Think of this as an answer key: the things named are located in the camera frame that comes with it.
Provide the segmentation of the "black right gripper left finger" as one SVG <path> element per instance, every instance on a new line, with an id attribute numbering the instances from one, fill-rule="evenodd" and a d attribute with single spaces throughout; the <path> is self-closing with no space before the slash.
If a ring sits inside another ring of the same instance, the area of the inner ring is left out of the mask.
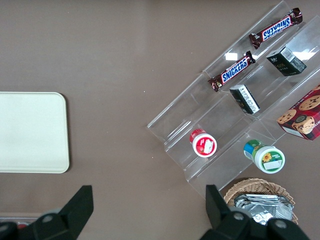
<path id="1" fill-rule="evenodd" d="M 18 228 L 13 221 L 0 223 L 2 240 L 76 240 L 94 211 L 93 188 L 83 185 L 57 213 L 47 213 Z"/>

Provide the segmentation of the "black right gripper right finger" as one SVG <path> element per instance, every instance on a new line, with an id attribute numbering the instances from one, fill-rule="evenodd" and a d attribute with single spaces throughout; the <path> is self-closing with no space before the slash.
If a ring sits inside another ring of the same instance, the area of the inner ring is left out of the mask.
<path id="1" fill-rule="evenodd" d="M 255 222 L 247 214 L 232 211 L 216 185 L 207 185 L 205 207 L 211 224 L 202 240 L 308 240 L 309 237 L 290 220 L 273 218 L 267 225 Z"/>

